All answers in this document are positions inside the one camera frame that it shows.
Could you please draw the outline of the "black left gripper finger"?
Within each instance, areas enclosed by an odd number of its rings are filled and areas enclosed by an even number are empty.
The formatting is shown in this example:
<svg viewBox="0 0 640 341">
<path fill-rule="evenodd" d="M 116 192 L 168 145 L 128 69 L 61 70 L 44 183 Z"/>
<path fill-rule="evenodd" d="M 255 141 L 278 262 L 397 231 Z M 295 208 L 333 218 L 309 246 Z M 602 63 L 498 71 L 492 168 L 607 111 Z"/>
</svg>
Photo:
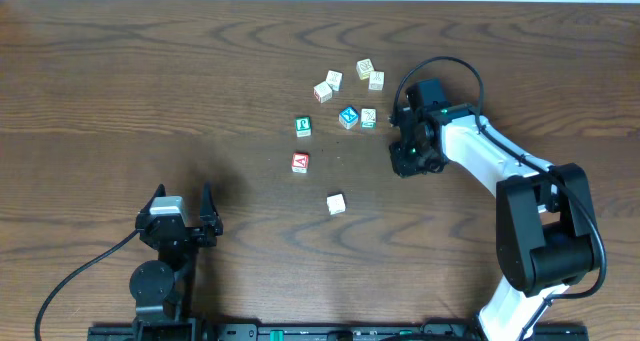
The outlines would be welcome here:
<svg viewBox="0 0 640 341">
<path fill-rule="evenodd" d="M 211 185 L 209 183 L 205 183 L 203 186 L 199 218 L 205 225 L 216 226 L 219 222 L 219 215 L 213 202 Z"/>
<path fill-rule="evenodd" d="M 154 200 L 157 197 L 165 197 L 165 196 L 166 196 L 165 186 L 163 184 L 159 184 L 158 187 L 156 188 L 156 190 L 154 191 L 153 195 L 149 199 L 149 201 L 140 210 L 140 214 L 141 215 L 149 215 L 150 214 L 150 209 L 151 209 L 151 206 L 152 206 Z"/>
</svg>

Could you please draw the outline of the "plain white block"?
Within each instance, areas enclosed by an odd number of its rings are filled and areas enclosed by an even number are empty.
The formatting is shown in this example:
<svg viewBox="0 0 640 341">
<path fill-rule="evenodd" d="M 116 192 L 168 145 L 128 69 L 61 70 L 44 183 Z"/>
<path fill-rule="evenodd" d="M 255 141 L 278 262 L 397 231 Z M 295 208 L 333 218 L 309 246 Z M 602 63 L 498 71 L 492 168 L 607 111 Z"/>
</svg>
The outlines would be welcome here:
<svg viewBox="0 0 640 341">
<path fill-rule="evenodd" d="M 326 204 L 330 215 L 336 215 L 346 211 L 346 202 L 342 193 L 328 196 Z"/>
</svg>

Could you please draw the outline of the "red letter A block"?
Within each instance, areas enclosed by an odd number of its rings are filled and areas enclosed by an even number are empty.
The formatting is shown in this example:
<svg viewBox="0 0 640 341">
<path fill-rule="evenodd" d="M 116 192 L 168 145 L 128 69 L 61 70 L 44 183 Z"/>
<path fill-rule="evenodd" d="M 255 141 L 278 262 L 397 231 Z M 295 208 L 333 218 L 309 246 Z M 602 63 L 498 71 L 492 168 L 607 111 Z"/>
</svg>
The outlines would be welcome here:
<svg viewBox="0 0 640 341">
<path fill-rule="evenodd" d="M 307 173 L 310 156 L 306 153 L 295 152 L 292 155 L 291 169 L 294 173 Z"/>
</svg>

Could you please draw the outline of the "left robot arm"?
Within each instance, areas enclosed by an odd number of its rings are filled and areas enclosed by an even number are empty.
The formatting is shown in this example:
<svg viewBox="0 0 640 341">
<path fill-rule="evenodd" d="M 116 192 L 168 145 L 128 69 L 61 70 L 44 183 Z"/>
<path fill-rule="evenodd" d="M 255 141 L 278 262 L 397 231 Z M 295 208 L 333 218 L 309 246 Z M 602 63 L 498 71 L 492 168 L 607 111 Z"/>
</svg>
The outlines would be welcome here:
<svg viewBox="0 0 640 341">
<path fill-rule="evenodd" d="M 159 185 L 139 211 L 135 230 L 158 256 L 138 266 L 129 281 L 136 302 L 136 340 L 215 340 L 211 323 L 191 314 L 198 253 L 214 247 L 223 223 L 213 203 L 211 185 L 203 187 L 200 223 L 186 224 L 184 200 L 168 196 Z"/>
</svg>

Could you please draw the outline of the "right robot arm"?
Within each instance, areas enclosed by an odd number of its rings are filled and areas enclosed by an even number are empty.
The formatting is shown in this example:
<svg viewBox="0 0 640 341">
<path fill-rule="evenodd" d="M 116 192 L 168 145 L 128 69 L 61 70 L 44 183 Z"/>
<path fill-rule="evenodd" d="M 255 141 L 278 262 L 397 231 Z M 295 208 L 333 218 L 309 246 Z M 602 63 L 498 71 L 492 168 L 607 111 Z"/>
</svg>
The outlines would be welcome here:
<svg viewBox="0 0 640 341">
<path fill-rule="evenodd" d="M 554 301 L 571 298 L 569 287 L 586 274 L 598 277 L 578 298 L 602 287 L 606 252 L 582 168 L 527 153 L 469 104 L 397 106 L 390 122 L 401 133 L 390 146 L 399 176 L 439 173 L 453 162 L 495 198 L 502 279 L 477 315 L 479 337 L 523 340 Z"/>
</svg>

